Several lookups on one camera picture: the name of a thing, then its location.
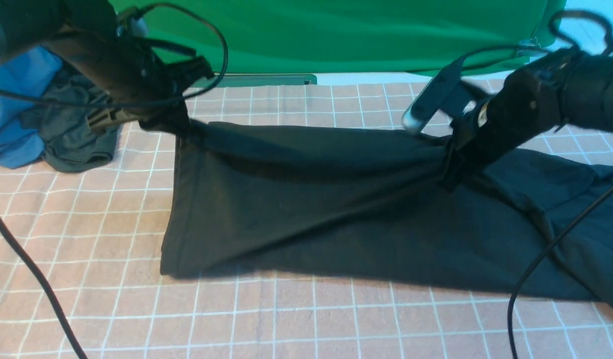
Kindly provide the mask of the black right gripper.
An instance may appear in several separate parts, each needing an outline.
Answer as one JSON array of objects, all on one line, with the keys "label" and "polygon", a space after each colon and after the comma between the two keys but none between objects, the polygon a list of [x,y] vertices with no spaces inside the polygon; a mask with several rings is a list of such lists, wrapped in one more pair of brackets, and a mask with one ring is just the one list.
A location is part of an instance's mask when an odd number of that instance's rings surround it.
[{"label": "black right gripper", "polygon": [[561,126],[563,80],[553,70],[515,71],[498,93],[452,121],[440,186],[453,191],[509,151]]}]

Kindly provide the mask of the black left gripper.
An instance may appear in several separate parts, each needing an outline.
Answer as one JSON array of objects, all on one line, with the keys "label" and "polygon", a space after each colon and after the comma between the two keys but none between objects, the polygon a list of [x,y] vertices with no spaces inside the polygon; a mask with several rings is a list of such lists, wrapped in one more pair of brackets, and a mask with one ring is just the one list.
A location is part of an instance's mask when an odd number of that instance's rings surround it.
[{"label": "black left gripper", "polygon": [[151,45],[162,41],[122,36],[100,39],[91,34],[62,35],[48,49],[71,64],[108,94],[106,109],[96,109],[87,121],[96,133],[138,121],[147,131],[187,133],[183,93],[197,80],[214,78],[202,57],[165,64]]}]

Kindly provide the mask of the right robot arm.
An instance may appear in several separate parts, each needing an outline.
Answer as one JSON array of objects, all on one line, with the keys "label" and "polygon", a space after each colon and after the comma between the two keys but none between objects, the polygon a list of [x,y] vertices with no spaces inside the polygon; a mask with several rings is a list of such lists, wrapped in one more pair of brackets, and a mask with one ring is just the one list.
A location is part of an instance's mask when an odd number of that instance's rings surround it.
[{"label": "right robot arm", "polygon": [[460,80],[440,186],[454,190],[530,139],[566,125],[613,134],[613,55],[564,48],[508,75],[491,94]]}]

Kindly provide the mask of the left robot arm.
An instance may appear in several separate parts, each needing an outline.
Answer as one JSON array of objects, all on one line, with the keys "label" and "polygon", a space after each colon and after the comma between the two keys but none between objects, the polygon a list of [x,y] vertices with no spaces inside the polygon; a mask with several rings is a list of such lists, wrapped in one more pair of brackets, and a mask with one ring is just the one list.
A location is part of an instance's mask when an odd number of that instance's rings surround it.
[{"label": "left robot arm", "polygon": [[[187,14],[222,45],[219,73],[193,48],[145,38],[138,22],[158,7]],[[0,89],[0,96],[51,107],[91,109],[89,128],[138,121],[147,131],[185,136],[193,123],[185,101],[214,89],[228,66],[228,45],[212,23],[185,7],[156,2],[116,13],[107,0],[0,0],[0,65],[41,45],[105,91],[103,102],[42,100]]]}]

